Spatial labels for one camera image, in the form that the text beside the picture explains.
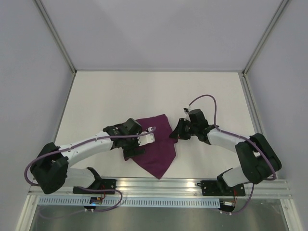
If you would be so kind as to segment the aluminium right side rail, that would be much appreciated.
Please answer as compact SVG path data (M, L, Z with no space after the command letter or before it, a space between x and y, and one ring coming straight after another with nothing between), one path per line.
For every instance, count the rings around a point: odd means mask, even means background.
M277 174L275 171L281 169L282 164L277 154L275 153L275 151L273 150L273 148L263 134L260 118L257 113L257 106L254 102L252 92L249 88L246 75L244 73L240 73L239 77L246 98L246 103L249 109L251 120L253 122L253 127L256 132L255 135L251 136L251 141L254 143L252 146L260 153L260 155L264 159L262 166L266 167L271 173L271 175L269 176L269 180L264 180L263 182L268 183L270 186L273 186L274 183L278 181ZM276 199L279 200L282 207L282 215L285 219L288 230L301 231L303 228L299 220L298 213L295 208L295 204L293 202L292 195L288 186L285 185L281 190L276 189L275 196Z

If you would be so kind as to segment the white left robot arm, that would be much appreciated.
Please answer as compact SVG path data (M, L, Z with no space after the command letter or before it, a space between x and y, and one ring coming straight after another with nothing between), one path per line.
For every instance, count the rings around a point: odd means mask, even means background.
M153 132L144 128L133 118L126 122L107 126L96 135L68 145L46 144L38 155L37 161L30 165L30 172L45 194L52 194L62 187L73 187L73 193L103 193L107 189L104 180L92 168L73 168L73 165L95 154L122 149L125 154L137 155L140 139Z

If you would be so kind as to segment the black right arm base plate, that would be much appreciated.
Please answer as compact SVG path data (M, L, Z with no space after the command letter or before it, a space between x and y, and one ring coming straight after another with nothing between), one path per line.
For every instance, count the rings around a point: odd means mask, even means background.
M202 180L196 185L201 188L203 196L246 196L243 184L229 187L217 180Z

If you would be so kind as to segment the aluminium front rail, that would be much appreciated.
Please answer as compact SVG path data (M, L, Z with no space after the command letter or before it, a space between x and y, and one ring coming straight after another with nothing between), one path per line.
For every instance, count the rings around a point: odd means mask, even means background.
M116 189L123 197L202 198L197 186L201 179L116 178ZM292 199L285 180L264 181L254 187L253 199Z

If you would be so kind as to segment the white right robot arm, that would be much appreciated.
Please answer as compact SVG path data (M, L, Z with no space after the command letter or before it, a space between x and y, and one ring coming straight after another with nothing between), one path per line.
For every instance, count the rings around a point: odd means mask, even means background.
M199 141L216 145L237 154L240 165L217 176L218 192L227 195L239 184L259 184L270 180L282 168L282 163L263 134L250 137L240 136L210 125L200 109L186 112L186 118L180 118L170 138L189 140L196 136Z

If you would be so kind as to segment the aluminium rail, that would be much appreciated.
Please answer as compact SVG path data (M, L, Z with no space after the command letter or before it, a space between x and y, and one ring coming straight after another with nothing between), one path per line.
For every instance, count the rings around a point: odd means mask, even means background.
M246 98L246 103L249 109L251 120L253 122L253 127L256 132L255 135L251 136L251 141L254 143L252 146L260 153L260 155L264 159L262 166L266 167L271 173L271 175L269 176L269 180L264 180L263 182L268 183L270 186L273 186L274 183L278 181L277 174L275 171L281 169L282 164L277 154L275 153L275 151L273 150L273 148L263 134L260 118L257 113L257 106L254 102L252 92L249 88L246 75L244 73L240 73L239 77ZM285 185L281 190L276 189L275 196L276 199L279 200L282 207L282 215L285 219L288 230L301 231L303 228L299 220L298 213L295 208L295 204L293 202L292 195L288 186Z
M116 189L123 197L202 198L197 186L201 179L116 178ZM264 181L254 187L253 199L292 199L285 180Z

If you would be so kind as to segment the aluminium left frame post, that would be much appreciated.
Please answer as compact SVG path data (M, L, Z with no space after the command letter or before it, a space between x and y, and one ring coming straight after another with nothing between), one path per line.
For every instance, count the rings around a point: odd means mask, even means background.
M76 75L77 70L71 60L71 58L69 57L69 54L51 20L51 17L48 14L48 11L46 9L46 7L44 6L44 3L42 0L33 0L33 3L35 4L39 14L41 15L44 23L46 24L46 27L48 28L56 46L58 47L62 57L64 58L65 63L67 64L67 66L70 69L70 72L72 73L73 76Z

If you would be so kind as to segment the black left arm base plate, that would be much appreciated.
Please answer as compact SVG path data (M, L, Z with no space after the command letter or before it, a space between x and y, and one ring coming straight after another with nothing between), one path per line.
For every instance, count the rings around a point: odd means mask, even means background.
M91 190L91 192L81 189L81 187L73 187L73 194L115 194L113 190L116 189L116 183L116 179L95 180L94 183L87 188Z

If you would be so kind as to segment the purple cloth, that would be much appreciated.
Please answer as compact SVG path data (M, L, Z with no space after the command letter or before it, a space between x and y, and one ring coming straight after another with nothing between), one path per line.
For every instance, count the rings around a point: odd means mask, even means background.
M170 138L172 128L168 117L165 114L149 118L137 119L137 122L145 131L149 127L156 127L154 131L155 141L137 150L144 150L145 153L131 157L137 165L146 170L157 179L161 179L167 172L176 157L175 143L176 139Z

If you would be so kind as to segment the aluminium frame post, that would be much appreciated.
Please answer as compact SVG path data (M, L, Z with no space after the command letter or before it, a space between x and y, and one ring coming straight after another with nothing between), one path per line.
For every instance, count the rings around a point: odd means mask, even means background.
M48 28L56 46L58 47L62 57L64 58L65 63L67 64L67 66L70 69L70 72L72 73L73 76L76 75L77 70L71 60L71 58L69 57L69 54L51 20L51 17L48 14L48 11L46 9L46 7L44 6L44 3L42 0L33 0L33 3L35 4L39 14L41 15L44 23L46 24L46 27Z
M288 5L291 3L291 0L281 0L276 11L274 12L274 15L271 17L266 29L264 30L260 40L257 43L257 46L255 47L253 53L251 54L250 58L248 59L248 62L245 66L245 68L242 71L243 77L246 77L252 68L253 64L255 63L256 59L260 55L263 47L265 46L267 40L269 39L270 35L273 33L277 23L279 22L280 18L282 17L284 11L288 7Z

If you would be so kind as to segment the aluminium right frame post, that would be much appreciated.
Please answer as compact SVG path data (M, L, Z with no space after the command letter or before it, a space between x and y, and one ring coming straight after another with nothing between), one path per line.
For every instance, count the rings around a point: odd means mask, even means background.
M269 39L270 35L273 33L277 23L279 22L280 18L282 17L284 11L288 7L288 5L291 3L291 0L281 0L276 11L274 12L274 15L271 17L266 29L264 30L260 40L257 43L257 46L255 47L253 53L251 54L250 58L248 59L248 62L245 66L245 68L242 71L243 77L246 77L252 68L253 64L255 63L256 59L260 55L263 47L265 46L267 40Z

